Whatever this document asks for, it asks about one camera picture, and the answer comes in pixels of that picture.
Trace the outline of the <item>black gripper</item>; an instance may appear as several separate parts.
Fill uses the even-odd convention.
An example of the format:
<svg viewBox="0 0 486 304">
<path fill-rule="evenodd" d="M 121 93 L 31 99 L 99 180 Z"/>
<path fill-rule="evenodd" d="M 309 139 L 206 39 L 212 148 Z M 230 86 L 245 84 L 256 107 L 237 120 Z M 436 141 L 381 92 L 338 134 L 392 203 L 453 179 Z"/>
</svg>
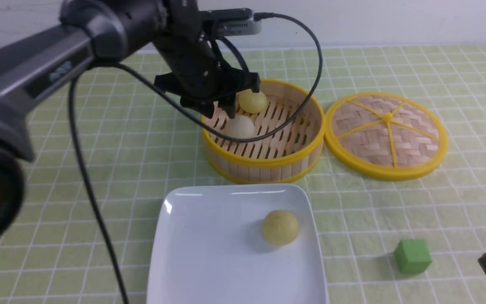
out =
<svg viewBox="0 0 486 304">
<path fill-rule="evenodd" d="M 260 77 L 245 66 L 231 67 L 222 56 L 214 33 L 203 30 L 195 0 L 167 0 L 167 30 L 154 39 L 170 73 L 157 76 L 154 85 L 181 98 L 181 106 L 200 106 L 200 113 L 213 117 L 215 102 L 229 119 L 237 113 L 236 95 L 251 89 L 259 92 Z"/>
</svg>

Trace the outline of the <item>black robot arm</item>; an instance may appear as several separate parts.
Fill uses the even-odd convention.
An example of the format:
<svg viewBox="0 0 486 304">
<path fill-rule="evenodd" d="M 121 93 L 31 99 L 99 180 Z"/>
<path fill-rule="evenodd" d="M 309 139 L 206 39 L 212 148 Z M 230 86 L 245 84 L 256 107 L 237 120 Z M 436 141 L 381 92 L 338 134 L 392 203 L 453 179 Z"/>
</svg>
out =
<svg viewBox="0 0 486 304">
<path fill-rule="evenodd" d="M 19 213 L 25 178 L 19 159 L 35 156 L 26 117 L 94 66 L 119 63 L 152 43 L 170 73 L 154 86 L 181 106 L 211 118 L 214 102 L 235 115 L 235 95 L 257 92 L 260 78 L 233 68 L 212 42 L 255 35 L 250 8 L 201 11 L 195 0 L 65 0 L 60 23 L 0 48 L 0 236 Z"/>
</svg>

